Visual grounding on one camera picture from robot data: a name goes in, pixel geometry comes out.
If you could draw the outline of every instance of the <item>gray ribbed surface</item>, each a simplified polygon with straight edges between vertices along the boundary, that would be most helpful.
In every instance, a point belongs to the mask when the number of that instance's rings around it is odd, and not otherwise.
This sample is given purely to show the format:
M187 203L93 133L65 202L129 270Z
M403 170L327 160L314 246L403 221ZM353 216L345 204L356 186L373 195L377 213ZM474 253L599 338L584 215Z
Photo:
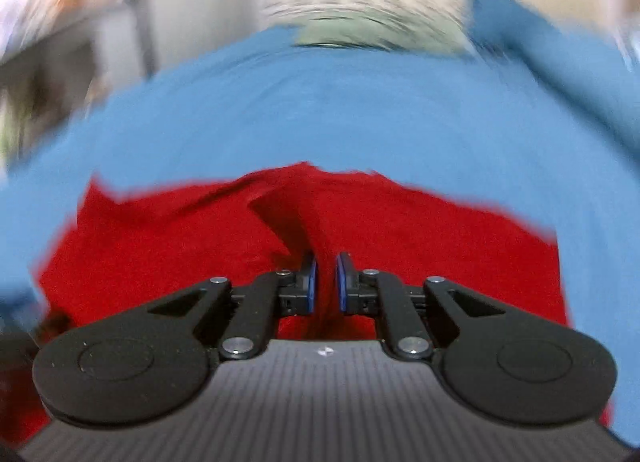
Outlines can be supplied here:
M332 355L319 353L325 347ZM528 431L480 418L429 366L392 360L375 341L272 341L257 359L223 364L171 417L127 431L54 422L21 452L27 462L618 462L626 454L595 422Z

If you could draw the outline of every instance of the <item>blue surface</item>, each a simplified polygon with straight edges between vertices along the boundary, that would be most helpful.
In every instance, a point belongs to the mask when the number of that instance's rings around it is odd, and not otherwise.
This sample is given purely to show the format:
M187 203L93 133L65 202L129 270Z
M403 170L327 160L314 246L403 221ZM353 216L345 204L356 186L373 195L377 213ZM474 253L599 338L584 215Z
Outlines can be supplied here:
M604 84L618 73L598 68L612 54L590 61L591 43L545 24L508 60L298 48L292 36L271 29L161 74L13 171L0 192L4 304L24 294L94 173L126 191L301 160L375 170L555 230L572 322L618 362L614 430L639 443L640 174L620 136L572 101L580 80L558 66L565 51L582 63L567 69L597 88L596 68Z

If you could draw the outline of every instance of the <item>white circular logo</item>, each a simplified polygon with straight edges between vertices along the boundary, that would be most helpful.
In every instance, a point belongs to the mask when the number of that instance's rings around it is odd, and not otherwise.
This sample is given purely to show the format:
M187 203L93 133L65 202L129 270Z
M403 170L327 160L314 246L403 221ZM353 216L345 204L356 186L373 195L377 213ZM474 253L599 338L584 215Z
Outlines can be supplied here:
M318 349L318 354L320 354L322 357L330 357L334 355L334 353L335 350L332 349L332 347L324 346Z

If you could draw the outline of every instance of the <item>red fabric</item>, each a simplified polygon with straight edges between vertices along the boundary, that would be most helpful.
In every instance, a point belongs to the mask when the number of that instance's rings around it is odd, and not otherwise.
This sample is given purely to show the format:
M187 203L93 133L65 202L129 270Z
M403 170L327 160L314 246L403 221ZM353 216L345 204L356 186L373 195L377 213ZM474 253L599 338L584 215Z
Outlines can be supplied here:
M503 215L381 175L329 174L307 164L124 201L94 182L40 284L53 306L84 325L214 275L243 285L274 268L296 268L308 249L319 265L316 312L281 321L280 337L374 337L371 320L338 312L341 251L356 268L388 270L413 285L443 275L566 323L555 243ZM25 406L12 413L20 420L4 436L13 442L46 420Z

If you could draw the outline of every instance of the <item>silver screw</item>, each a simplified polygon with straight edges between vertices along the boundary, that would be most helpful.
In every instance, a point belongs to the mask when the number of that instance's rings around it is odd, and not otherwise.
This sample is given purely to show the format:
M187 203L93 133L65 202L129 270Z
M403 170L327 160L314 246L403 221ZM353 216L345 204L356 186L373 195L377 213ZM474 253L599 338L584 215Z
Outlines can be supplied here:
M431 348L431 345L422 337L403 337L398 341L398 348L406 354L421 354Z
M222 341L222 349L230 354L245 354L254 347L248 337L229 337Z

